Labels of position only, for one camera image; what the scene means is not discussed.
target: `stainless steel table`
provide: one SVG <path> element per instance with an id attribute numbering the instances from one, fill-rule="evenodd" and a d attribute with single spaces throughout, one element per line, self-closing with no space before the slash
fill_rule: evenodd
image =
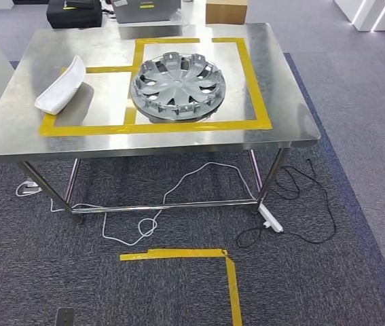
<path id="1" fill-rule="evenodd" d="M 161 35 L 164 36 L 164 41 L 149 40 Z M 172 41 L 173 38 L 184 41 Z M 146 39 L 146 44 L 140 45 L 140 39 Z M 222 106 L 207 118 L 205 122 L 210 124 L 202 129 L 204 131 L 187 130 L 187 125 L 185 125 L 186 131 L 183 131 L 183 126 L 176 129 L 179 124 L 175 124 L 174 129 L 171 126 L 164 132 L 159 128 L 160 124 L 152 126 L 148 118 L 139 112 L 134 113 L 134 123 L 141 131 L 121 128 L 130 119 L 128 110 L 133 109 L 128 98 L 128 87 L 137 64 L 140 63 L 137 61 L 149 60 L 168 51 L 199 53 L 215 62 L 227 84 Z M 61 68 L 69 65 L 75 55 L 85 63 L 88 74 L 67 107 L 54 121 L 52 117 L 44 117 L 34 107 L 37 96 L 57 78 Z M 248 65 L 255 73 L 253 81 L 251 72 L 249 76 L 247 73 Z M 266 111 L 262 112 L 264 108 L 257 111 L 257 106 L 252 104 L 257 97 L 251 90 L 255 82 Z M 248 124 L 257 115 L 266 113 L 272 129 L 244 130 L 243 123 L 236 127 L 238 121 Z M 214 130 L 209 127 L 220 122 L 229 122 L 226 126 L 230 127 Z M 319 131 L 267 24 L 159 28 L 120 28 L 109 24 L 84 31 L 38 31 L 0 100 L 0 162 L 16 162 L 54 202 L 78 222 L 81 221 L 81 214 L 85 213 L 185 206 L 252 205 L 257 211 L 290 148 L 313 145 L 319 138 Z M 265 147 L 278 151 L 262 183 L 254 150 Z M 260 191 L 257 198 L 88 209 L 72 209 L 69 203 L 80 159 L 225 150 L 248 151 Z M 69 158 L 75 161 L 65 196 L 60 196 L 27 162 Z"/>

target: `power strip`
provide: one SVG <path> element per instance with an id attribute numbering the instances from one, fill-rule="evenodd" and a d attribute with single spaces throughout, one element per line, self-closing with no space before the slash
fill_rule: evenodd
<path id="1" fill-rule="evenodd" d="M 283 232 L 283 227 L 263 204 L 260 204 L 259 206 L 259 213 L 265 219 L 265 222 L 263 225 L 266 229 L 272 228 L 277 233 Z"/>

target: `gray box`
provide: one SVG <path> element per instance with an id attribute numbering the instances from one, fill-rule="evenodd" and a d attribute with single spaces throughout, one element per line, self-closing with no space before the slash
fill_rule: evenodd
<path id="1" fill-rule="evenodd" d="M 129 22 L 159 22 L 181 7 L 181 0 L 112 0 L 112 7 L 119 24 Z"/>

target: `white plastic part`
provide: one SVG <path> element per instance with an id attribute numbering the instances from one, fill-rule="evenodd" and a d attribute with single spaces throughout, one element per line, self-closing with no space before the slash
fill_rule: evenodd
<path id="1" fill-rule="evenodd" d="M 63 74 L 38 96 L 35 100 L 35 107 L 48 114 L 60 113 L 78 91 L 84 81 L 85 72 L 82 59 L 75 56 Z"/>
<path id="2" fill-rule="evenodd" d="M 266 220 L 266 222 L 263 224 L 266 228 L 271 227 L 277 233 L 283 232 L 283 227 L 281 224 L 279 224 L 272 214 L 271 214 L 271 212 L 269 212 L 263 204 L 260 204 L 259 206 L 259 213 L 260 213 L 260 215 Z"/>

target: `yellow tape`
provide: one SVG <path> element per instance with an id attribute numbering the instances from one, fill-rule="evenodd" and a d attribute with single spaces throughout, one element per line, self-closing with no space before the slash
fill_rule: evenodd
<path id="1" fill-rule="evenodd" d="M 146 253 L 128 253 L 119 255 L 121 261 L 143 259 L 168 259 L 168 258 L 212 258 L 225 257 L 230 297 L 230 307 L 233 326 L 242 326 L 242 315 L 240 312 L 238 292 L 234 262 L 228 257 L 226 250 L 223 249 L 149 249 Z"/>
<path id="2" fill-rule="evenodd" d="M 232 307 L 233 326 L 242 326 L 242 315 L 240 313 L 240 303 L 238 302 L 238 292 L 237 290 L 237 280 L 235 278 L 234 262 L 226 256 L 226 266 L 229 279 L 229 292 L 230 295 L 230 306 Z"/>
<path id="3" fill-rule="evenodd" d="M 211 258 L 226 257 L 223 249 L 149 249 L 146 253 L 128 253 L 119 255 L 121 261 L 161 258 Z"/>
<path id="4" fill-rule="evenodd" d="M 67 68 L 63 67 L 60 73 L 64 73 Z M 137 70 L 134 66 L 123 67 L 87 67 L 86 73 L 134 73 Z"/>
<path id="5" fill-rule="evenodd" d="M 136 68 L 137 71 L 141 63 L 143 63 L 143 58 L 144 57 L 144 44 L 135 41 L 135 52 L 134 53 L 134 63 L 132 65 Z M 128 93 L 127 97 L 126 108 L 125 112 L 124 124 L 135 124 L 137 121 L 137 108 L 134 106 L 134 102 L 132 102 L 132 98 L 131 97 L 129 85 Z"/>
<path id="6" fill-rule="evenodd" d="M 241 120 L 229 122 L 186 122 L 177 124 L 139 124 L 136 125 L 137 109 L 130 95 L 125 108 L 124 124 L 121 126 L 60 126 L 54 127 L 55 116 L 45 114 L 40 125 L 40 135 L 44 137 L 73 137 L 98 134 L 142 134 L 159 132 L 197 132 L 216 130 L 267 130 L 271 129 L 260 90 L 254 74 L 245 42 L 242 38 L 214 38 L 215 43 L 235 43 L 242 64 L 250 97 L 254 109 L 256 120 Z M 132 66 L 126 67 L 88 67 L 87 73 L 131 72 L 135 73 L 143 62 L 145 44 L 158 43 L 199 43 L 198 38 L 166 38 L 166 39 L 136 39 Z"/>
<path id="7" fill-rule="evenodd" d="M 248 50 L 245 45 L 245 41 L 242 38 L 235 38 L 235 37 L 219 37 L 211 39 L 214 43 L 227 43 L 227 42 L 233 42 L 237 46 L 237 50 L 238 52 L 238 56 L 240 61 L 242 64 L 242 68 L 244 69 L 244 74 L 245 75 L 245 80 L 247 81 L 247 85 L 248 86 L 248 91 L 250 93 L 250 97 L 251 98 L 251 102 L 253 103 L 253 108 L 256 113 L 256 118 L 257 120 L 261 120 L 266 126 L 264 129 L 271 129 L 272 125 L 269 117 L 267 116 L 267 112 L 263 101 L 263 97 L 261 96 L 261 92 L 257 83 L 257 79 L 256 78 L 256 74 L 254 73 L 254 69 L 251 64 L 250 59 L 250 55 L 248 54 Z"/>
<path id="8" fill-rule="evenodd" d="M 131 108 L 128 119 L 132 119 L 134 111 Z M 217 130 L 263 130 L 266 125 L 257 120 L 241 120 L 229 122 L 185 122 L 178 124 L 126 124 L 121 126 L 60 126 L 45 128 L 43 122 L 40 126 L 40 135 L 44 137 L 76 137 L 97 134 L 151 134 L 161 132 L 197 132 Z"/>

